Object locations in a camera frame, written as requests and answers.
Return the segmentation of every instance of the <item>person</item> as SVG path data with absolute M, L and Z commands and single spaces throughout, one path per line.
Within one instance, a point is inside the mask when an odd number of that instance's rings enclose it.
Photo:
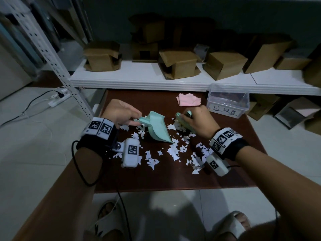
M 183 119 L 199 136 L 210 140 L 220 126 L 208 109 L 199 106 L 187 110 L 192 112 L 193 118 L 182 115 Z M 133 119 L 141 115 L 133 106 L 113 99 L 102 117 L 119 128 L 121 124 L 140 125 Z M 102 158 L 84 147 L 78 149 L 75 158 L 86 180 L 94 182 L 98 177 Z M 223 222 L 225 229 L 219 231 L 216 240 L 321 240 L 321 186 L 251 146 L 240 149 L 235 160 L 257 184 L 281 218 L 277 227 L 273 222 L 250 228 L 243 213 L 233 212 Z M 100 237 L 85 232 L 86 213 L 93 199 L 94 188 L 95 186 L 87 187 L 84 184 L 73 161 L 70 161 L 13 240 L 125 240 L 123 233 L 117 229 L 103 236 L 100 232 Z M 107 214 L 114 211 L 117 211 L 114 204 L 106 203 L 99 218 L 103 219 L 105 216 L 105 220 L 109 219 Z M 242 235 L 237 234 L 240 237 L 235 237 L 233 233 L 240 225 L 245 231 Z

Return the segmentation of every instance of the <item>perforated metal upright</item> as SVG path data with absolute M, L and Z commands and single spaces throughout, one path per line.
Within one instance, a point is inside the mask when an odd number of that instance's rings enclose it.
M 5 1 L 8 3 L 11 13 L 18 20 L 19 24 L 38 48 L 39 52 L 41 52 L 42 56 L 60 79 L 64 87 L 70 91 L 71 95 L 75 98 L 87 117 L 92 119 L 94 113 L 87 103 L 85 96 L 70 82 L 69 72 L 34 18 L 28 5 L 21 0 Z

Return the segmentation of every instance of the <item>hand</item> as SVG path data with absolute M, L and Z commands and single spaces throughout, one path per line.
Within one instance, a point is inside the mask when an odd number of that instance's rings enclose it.
M 123 102 L 121 100 L 112 99 L 107 105 L 106 110 L 102 114 L 103 118 L 112 121 L 116 128 L 122 124 L 139 126 L 141 123 L 135 122 L 132 119 L 138 119 L 142 116 L 142 113 L 133 106 Z
M 188 110 L 192 112 L 192 118 L 185 116 Z M 204 105 L 187 108 L 180 116 L 195 129 L 197 135 L 208 140 L 211 140 L 215 131 L 220 129 L 220 126 Z

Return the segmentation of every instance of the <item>person's left hand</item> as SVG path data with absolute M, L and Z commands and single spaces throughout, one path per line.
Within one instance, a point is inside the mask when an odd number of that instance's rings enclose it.
M 112 99 L 102 114 L 103 118 L 112 121 L 116 128 L 122 124 L 139 126 L 141 123 L 133 121 L 142 116 L 142 113 L 133 106 L 121 100 Z

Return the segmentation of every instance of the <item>person's left arm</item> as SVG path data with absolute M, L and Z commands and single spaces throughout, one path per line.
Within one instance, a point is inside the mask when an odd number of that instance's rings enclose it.
M 132 119 L 141 115 L 131 105 L 113 99 L 102 117 L 119 128 L 121 124 L 140 125 Z M 75 159 L 86 181 L 94 182 L 98 178 L 102 158 L 92 150 L 80 148 Z M 13 240 L 82 240 L 94 189 L 95 186 L 84 184 L 74 162 L 70 161 Z

